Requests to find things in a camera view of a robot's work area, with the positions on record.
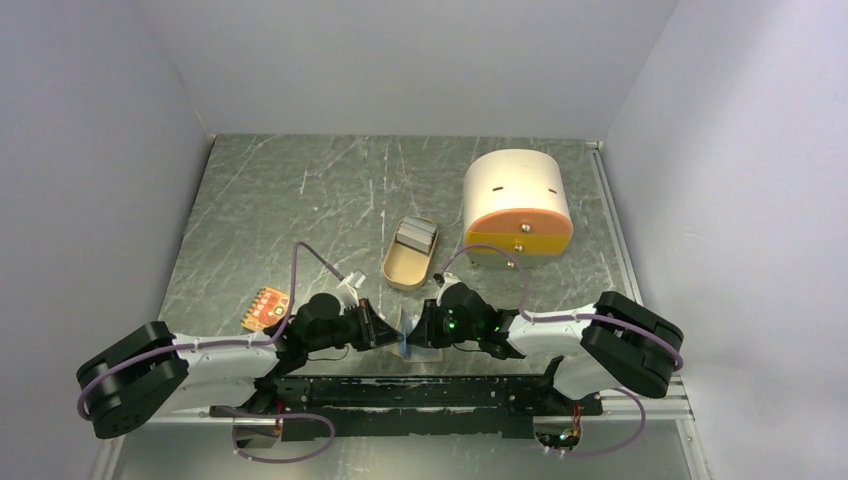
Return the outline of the tan card holder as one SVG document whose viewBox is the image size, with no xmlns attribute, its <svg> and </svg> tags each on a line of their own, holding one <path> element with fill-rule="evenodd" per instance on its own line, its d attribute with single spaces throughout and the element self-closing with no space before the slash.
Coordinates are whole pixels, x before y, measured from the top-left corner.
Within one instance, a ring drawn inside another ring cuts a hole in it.
<svg viewBox="0 0 848 480">
<path fill-rule="evenodd" d="M 412 345 L 407 336 L 412 332 L 415 322 L 410 318 L 404 308 L 400 309 L 398 331 L 400 341 L 396 344 L 395 354 L 406 363 L 437 363 L 443 360 L 442 351 L 439 349 L 424 348 Z"/>
</svg>

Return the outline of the tan oval tray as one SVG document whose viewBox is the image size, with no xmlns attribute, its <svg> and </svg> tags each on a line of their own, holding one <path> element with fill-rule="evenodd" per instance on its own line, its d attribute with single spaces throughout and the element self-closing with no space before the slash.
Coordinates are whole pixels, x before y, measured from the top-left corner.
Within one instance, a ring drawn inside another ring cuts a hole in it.
<svg viewBox="0 0 848 480">
<path fill-rule="evenodd" d="M 427 255 L 397 243 L 395 233 L 383 260 L 382 274 L 392 288 L 403 291 L 416 290 L 426 280 L 436 250 L 439 230 L 432 250 Z"/>
</svg>

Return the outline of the grey credit card stack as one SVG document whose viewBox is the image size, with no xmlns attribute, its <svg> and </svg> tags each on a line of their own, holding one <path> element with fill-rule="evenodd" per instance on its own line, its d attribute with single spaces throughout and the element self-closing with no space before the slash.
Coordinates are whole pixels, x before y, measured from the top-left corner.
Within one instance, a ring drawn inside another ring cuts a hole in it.
<svg viewBox="0 0 848 480">
<path fill-rule="evenodd" d="M 438 228 L 428 219 L 403 217 L 395 233 L 395 241 L 422 254 L 429 254 L 436 241 Z"/>
</svg>

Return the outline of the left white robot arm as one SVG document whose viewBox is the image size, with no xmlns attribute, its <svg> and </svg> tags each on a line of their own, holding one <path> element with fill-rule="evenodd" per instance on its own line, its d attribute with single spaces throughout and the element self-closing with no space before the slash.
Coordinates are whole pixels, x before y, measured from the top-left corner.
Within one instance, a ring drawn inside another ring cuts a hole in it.
<svg viewBox="0 0 848 480">
<path fill-rule="evenodd" d="M 79 415 L 95 435 L 127 434 L 157 414 L 197 407 L 273 409 L 272 381 L 328 348 L 363 352 L 392 345 L 402 334 L 366 298 L 344 305 L 316 294 L 294 314 L 260 332 L 198 337 L 149 322 L 86 361 L 76 372 Z"/>
</svg>

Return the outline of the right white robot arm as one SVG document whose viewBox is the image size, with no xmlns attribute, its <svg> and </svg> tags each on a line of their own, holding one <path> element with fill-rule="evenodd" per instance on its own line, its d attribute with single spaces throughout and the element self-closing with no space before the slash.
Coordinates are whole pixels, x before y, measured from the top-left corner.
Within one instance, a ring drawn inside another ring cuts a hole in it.
<svg viewBox="0 0 848 480">
<path fill-rule="evenodd" d="M 449 348 L 473 341 L 499 360 L 552 355 L 552 379 L 539 391 L 542 406 L 562 414 L 590 393 L 623 387 L 648 398 L 667 394 L 683 366 L 684 334 L 627 296 L 605 291 L 583 307 L 554 312 L 496 309 L 463 282 L 428 299 L 405 335 L 410 346 Z"/>
</svg>

